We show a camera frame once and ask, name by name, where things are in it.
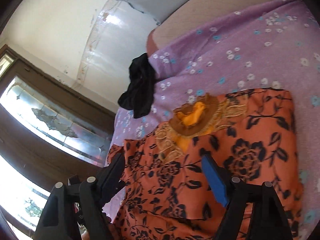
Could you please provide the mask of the purple floral bed sheet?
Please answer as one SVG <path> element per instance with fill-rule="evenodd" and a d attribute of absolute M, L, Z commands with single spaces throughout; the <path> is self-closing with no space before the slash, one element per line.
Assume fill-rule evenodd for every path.
<path fill-rule="evenodd" d="M 319 24 L 302 0 L 208 22 L 153 53 L 150 112 L 120 108 L 108 161 L 125 156 L 120 239 L 214 239 L 225 208 L 201 160 L 269 181 L 294 239 L 319 223 Z"/>

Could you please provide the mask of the beige pink mattress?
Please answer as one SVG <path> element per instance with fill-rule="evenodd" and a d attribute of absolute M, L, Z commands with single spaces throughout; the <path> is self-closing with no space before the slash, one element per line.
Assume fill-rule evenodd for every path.
<path fill-rule="evenodd" d="M 146 52 L 151 56 L 176 38 L 228 13 L 272 0 L 189 0 L 148 35 Z"/>

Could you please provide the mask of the orange black floral garment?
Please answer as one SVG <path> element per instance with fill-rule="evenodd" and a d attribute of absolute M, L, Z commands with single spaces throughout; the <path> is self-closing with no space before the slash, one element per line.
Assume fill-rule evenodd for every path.
<path fill-rule="evenodd" d="M 120 239 L 298 237 L 303 187 L 287 90 L 200 96 L 107 159 L 120 154 Z"/>

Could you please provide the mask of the black crumpled cloth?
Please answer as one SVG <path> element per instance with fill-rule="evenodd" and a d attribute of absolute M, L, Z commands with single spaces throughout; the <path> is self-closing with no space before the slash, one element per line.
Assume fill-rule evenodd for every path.
<path fill-rule="evenodd" d="M 130 84 L 118 99 L 118 105 L 133 111 L 133 118 L 148 115 L 154 100 L 156 72 L 149 63 L 147 53 L 132 60 L 129 66 Z"/>

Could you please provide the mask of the brown wooden glass door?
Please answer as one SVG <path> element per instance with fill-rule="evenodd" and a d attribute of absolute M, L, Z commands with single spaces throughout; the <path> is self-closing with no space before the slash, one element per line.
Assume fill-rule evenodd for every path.
<path fill-rule="evenodd" d="M 32 239 L 53 185 L 105 165 L 115 114 L 1 46 L 1 221 Z"/>

